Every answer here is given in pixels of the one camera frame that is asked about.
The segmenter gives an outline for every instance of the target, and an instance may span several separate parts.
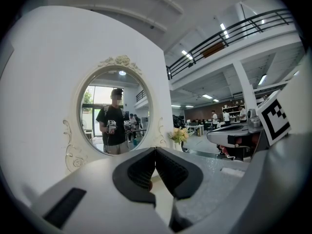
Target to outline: desk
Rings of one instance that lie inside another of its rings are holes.
[[[204,135],[204,125],[190,126],[190,128],[193,128],[194,131],[195,129],[199,129],[199,135],[200,136]]]

